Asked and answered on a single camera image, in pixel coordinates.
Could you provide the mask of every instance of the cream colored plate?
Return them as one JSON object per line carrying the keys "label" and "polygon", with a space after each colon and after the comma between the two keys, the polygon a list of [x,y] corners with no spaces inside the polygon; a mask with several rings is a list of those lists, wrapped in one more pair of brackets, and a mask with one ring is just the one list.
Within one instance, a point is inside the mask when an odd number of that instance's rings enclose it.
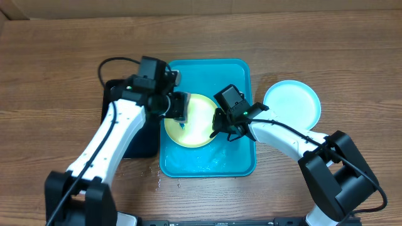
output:
{"label": "cream colored plate", "polygon": [[165,129],[170,139],[186,148],[198,148],[211,142],[216,104],[208,97],[191,94],[187,108],[187,123],[184,128],[173,119],[165,119]]}

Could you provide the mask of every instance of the blue tray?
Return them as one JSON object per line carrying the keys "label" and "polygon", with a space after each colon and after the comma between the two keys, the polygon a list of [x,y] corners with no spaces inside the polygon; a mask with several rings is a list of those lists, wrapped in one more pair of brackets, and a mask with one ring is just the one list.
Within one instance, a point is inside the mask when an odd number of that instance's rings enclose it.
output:
{"label": "blue tray", "polygon": [[[182,74],[177,91],[207,96],[218,105],[214,95],[233,84],[253,102],[249,67],[242,60],[177,60],[170,66]],[[160,168],[167,176],[247,176],[256,165],[255,142],[247,137],[230,143],[227,134],[221,133],[205,146],[184,148],[169,138],[161,123]]]}

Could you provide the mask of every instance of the wooden surface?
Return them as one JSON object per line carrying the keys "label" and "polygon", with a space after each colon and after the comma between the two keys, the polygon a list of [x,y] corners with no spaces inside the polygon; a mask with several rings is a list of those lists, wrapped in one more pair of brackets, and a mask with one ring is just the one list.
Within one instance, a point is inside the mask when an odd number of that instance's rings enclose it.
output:
{"label": "wooden surface", "polygon": [[[0,224],[44,224],[45,178],[64,171],[99,126],[99,62],[141,55],[168,62],[242,58],[250,66],[254,101],[278,81],[307,83],[322,103],[314,130],[348,133],[388,195],[387,209],[361,215],[364,224],[401,224],[402,11],[6,22],[0,37]],[[121,78],[136,70],[114,62],[104,75]],[[258,144],[257,152],[257,168],[244,178],[178,181],[160,171],[158,158],[124,160],[112,187],[116,205],[145,219],[306,215],[313,202],[297,163],[267,145]],[[361,207],[380,204],[375,194]]]}

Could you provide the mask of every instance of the teal tray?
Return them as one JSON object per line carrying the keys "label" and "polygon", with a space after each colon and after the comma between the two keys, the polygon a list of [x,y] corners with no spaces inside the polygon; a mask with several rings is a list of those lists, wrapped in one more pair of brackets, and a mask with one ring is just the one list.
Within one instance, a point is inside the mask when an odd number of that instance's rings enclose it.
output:
{"label": "teal tray", "polygon": [[[218,105],[214,95],[233,84],[244,93],[249,103],[253,102],[250,70],[242,60],[176,60],[170,66],[182,74],[182,81],[175,88],[176,91],[201,94]],[[227,134],[221,133],[205,146],[184,148],[169,138],[164,123],[161,123],[160,168],[167,176],[247,176],[256,165],[256,145],[247,137],[228,142]]]}

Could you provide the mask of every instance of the wooden table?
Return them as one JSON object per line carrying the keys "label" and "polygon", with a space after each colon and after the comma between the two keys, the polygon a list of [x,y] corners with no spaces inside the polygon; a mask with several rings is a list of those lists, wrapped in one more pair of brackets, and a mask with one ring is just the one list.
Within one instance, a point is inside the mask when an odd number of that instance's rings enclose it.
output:
{"label": "wooden table", "polygon": [[[6,22],[0,37],[0,224],[44,224],[45,178],[64,171],[99,126],[98,64],[141,55],[168,62],[242,58],[251,69],[254,101],[278,81],[307,83],[322,103],[314,130],[348,133],[388,194],[387,209],[361,215],[362,221],[401,224],[402,11]],[[114,62],[104,75],[122,78],[136,70]],[[178,181],[160,171],[158,157],[124,160],[112,187],[117,208],[168,220],[306,215],[313,202],[297,163],[264,144],[257,152],[257,168],[244,178]],[[375,194],[361,207],[380,204]]]}

